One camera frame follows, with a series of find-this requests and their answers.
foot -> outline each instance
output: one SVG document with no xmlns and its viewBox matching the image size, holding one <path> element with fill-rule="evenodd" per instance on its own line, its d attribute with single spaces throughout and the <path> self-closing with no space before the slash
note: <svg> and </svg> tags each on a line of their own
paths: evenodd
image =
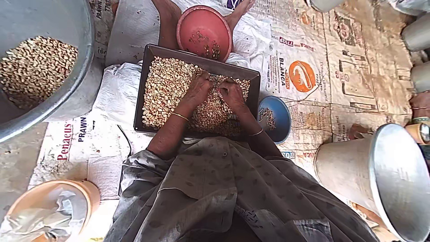
<svg viewBox="0 0 430 242">
<path fill-rule="evenodd" d="M 160 36 L 158 45 L 172 50 L 178 50 L 176 26 L 182 15 L 181 9 L 171 0 L 152 0 L 160 15 Z"/>
<path fill-rule="evenodd" d="M 243 0 L 230 15 L 224 17 L 230 27 L 231 34 L 233 34 L 233 30 L 239 22 L 239 19 L 252 8 L 254 3 L 255 0 Z"/>
<path fill-rule="evenodd" d="M 239 11 L 242 13 L 242 15 L 244 15 L 252 8 L 254 3 L 255 3 L 255 0 L 243 0 L 242 2 L 239 3 L 239 5 L 234 11 Z"/>
</svg>

dark rectangular tray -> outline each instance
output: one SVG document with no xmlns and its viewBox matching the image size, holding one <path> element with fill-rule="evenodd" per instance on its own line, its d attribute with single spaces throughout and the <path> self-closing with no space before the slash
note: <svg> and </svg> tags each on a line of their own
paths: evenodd
<svg viewBox="0 0 430 242">
<path fill-rule="evenodd" d="M 198 65 L 203 70 L 207 70 L 211 74 L 215 75 L 223 75 L 228 77 L 233 77 L 235 79 L 245 79 L 250 80 L 248 99 L 246 101 L 246 105 L 249 107 L 252 115 L 257 118 L 258 113 L 258 96 L 260 94 L 260 81 L 261 76 L 258 71 L 253 71 L 247 68 L 243 68 L 236 65 L 226 64 L 222 62 L 218 62 L 211 59 L 206 59 L 200 56 L 196 56 L 191 53 L 178 51 L 178 50 L 170 50 L 167 48 L 160 47 L 154 44 L 148 44 L 145 46 L 145 53 L 143 56 L 143 64 L 142 64 L 142 73 L 140 76 L 140 86 L 139 93 L 137 97 L 137 105 L 136 105 L 136 114 L 134 121 L 134 129 L 137 132 L 143 133 L 156 133 L 157 130 L 152 127 L 146 127 L 142 123 L 142 115 L 143 115 L 143 101 L 145 94 L 145 83 L 149 74 L 149 67 L 151 66 L 151 62 L 155 59 L 156 56 L 161 58 L 175 58 L 182 60 L 188 64 Z M 217 133 L 208 133 L 208 132 L 196 132 L 187 130 L 185 131 L 185 137 L 192 138 L 205 138 L 205 137 L 216 137 L 221 136 Z M 246 136 L 241 134 L 237 137 L 229 137 L 233 140 L 245 140 Z"/>
</svg>

blue plastic bowl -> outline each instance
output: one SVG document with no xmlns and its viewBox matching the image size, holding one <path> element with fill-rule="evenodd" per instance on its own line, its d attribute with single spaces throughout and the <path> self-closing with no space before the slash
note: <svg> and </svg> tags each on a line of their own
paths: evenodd
<svg viewBox="0 0 430 242">
<path fill-rule="evenodd" d="M 287 105 L 279 98 L 275 96 L 267 96 L 261 100 L 258 107 L 258 111 L 269 108 L 273 111 L 273 117 L 275 118 L 275 129 L 270 130 L 266 126 L 265 122 L 259 122 L 260 126 L 266 131 L 269 137 L 275 144 L 284 142 L 291 131 L 291 115 Z"/>
</svg>

red plastic bowl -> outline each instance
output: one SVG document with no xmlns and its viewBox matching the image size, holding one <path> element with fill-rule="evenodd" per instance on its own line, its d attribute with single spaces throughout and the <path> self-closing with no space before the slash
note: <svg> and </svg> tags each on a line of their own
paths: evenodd
<svg viewBox="0 0 430 242">
<path fill-rule="evenodd" d="M 182 14 L 176 27 L 176 39 L 181 50 L 208 59 L 212 59 L 213 50 L 219 48 L 217 60 L 221 62 L 227 60 L 233 45 L 231 31 L 224 17 L 204 5 L 193 6 Z"/>
</svg>

gold bangle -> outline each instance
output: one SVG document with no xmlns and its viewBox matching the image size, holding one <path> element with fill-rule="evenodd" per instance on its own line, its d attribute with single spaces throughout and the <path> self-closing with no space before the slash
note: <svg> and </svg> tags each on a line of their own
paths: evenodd
<svg viewBox="0 0 430 242">
<path fill-rule="evenodd" d="M 188 118 L 187 118 L 187 117 L 184 117 L 184 116 L 180 115 L 179 113 L 171 112 L 170 114 L 174 114 L 174 115 L 176 115 L 176 116 L 179 116 L 179 117 L 181 117 L 181 118 L 183 118 L 183 119 L 185 119 L 186 121 L 188 121 L 188 122 L 189 122 L 189 120 L 188 120 Z"/>
<path fill-rule="evenodd" d="M 263 128 L 261 128 L 261 131 L 260 132 L 258 132 L 258 133 L 255 133 L 255 134 L 251 134 L 250 136 L 256 136 L 257 134 L 261 134 L 262 132 L 263 132 Z"/>
</svg>

